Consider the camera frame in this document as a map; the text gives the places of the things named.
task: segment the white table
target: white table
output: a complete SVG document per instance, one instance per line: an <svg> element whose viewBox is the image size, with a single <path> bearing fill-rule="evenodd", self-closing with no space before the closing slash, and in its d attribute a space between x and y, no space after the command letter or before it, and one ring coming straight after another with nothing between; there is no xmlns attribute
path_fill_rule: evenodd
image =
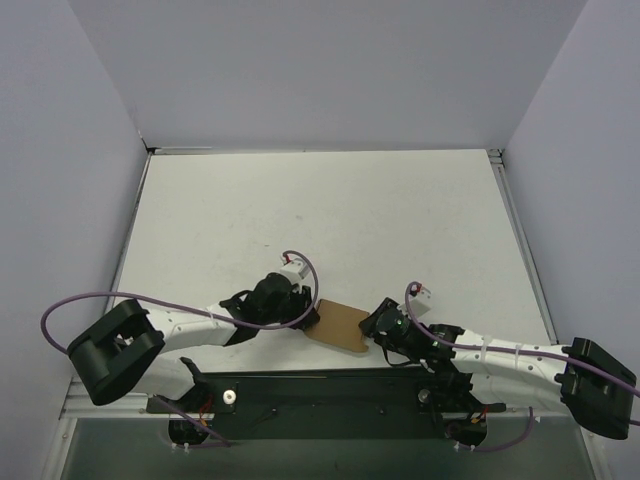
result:
<svg viewBox="0 0 640 480"><path fill-rule="evenodd" d="M373 311L419 280L427 324L549 344L484 150L154 156L118 289L204 307L288 248L313 261L320 298ZM374 344L355 355L289 329L169 355L202 371L386 366Z"/></svg>

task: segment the brown rectangular object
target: brown rectangular object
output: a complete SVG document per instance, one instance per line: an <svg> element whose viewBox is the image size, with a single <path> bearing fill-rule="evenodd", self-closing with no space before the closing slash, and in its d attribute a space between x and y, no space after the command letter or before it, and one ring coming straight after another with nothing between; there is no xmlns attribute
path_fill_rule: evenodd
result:
<svg viewBox="0 0 640 480"><path fill-rule="evenodd" d="M318 314L320 321L304 332L307 337L352 352L369 350L358 327L368 312L323 299L318 303Z"/></svg>

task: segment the gray wall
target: gray wall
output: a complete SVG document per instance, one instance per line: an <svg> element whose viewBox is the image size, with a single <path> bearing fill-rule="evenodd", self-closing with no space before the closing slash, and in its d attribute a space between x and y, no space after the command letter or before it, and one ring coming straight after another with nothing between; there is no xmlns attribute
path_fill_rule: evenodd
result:
<svg viewBox="0 0 640 480"><path fill-rule="evenodd" d="M639 140L640 2L590 0L508 144L506 170L561 339L597 340L636 373ZM617 478L638 478L639 449L638 429L608 443Z"/></svg>
<svg viewBox="0 0 640 480"><path fill-rule="evenodd" d="M148 145L504 147L585 0L70 0Z"/></svg>
<svg viewBox="0 0 640 480"><path fill-rule="evenodd" d="M42 339L56 299L106 288L145 151L64 0L0 15L0 478L40 478L71 365ZM67 343L87 302L53 318Z"/></svg>

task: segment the white circular knob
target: white circular knob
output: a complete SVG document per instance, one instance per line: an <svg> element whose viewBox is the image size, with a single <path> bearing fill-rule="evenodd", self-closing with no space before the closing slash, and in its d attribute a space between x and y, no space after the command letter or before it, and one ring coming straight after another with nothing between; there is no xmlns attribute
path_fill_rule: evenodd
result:
<svg viewBox="0 0 640 480"><path fill-rule="evenodd" d="M234 403L236 403L236 392L234 392L233 390L225 390L225 392L222 394L222 401L226 405L233 405Z"/></svg>

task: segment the gray partition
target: gray partition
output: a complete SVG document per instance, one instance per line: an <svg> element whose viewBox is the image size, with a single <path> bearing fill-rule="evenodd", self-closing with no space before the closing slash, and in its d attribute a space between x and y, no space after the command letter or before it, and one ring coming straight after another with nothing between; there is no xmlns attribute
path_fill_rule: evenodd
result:
<svg viewBox="0 0 640 480"><path fill-rule="evenodd" d="M525 422L492 419L487 444L517 437ZM492 454L456 453L448 440L260 440L185 454L160 440L166 426L166 420L79 420L62 478L595 478L580 430L566 417L543 418L524 443Z"/></svg>

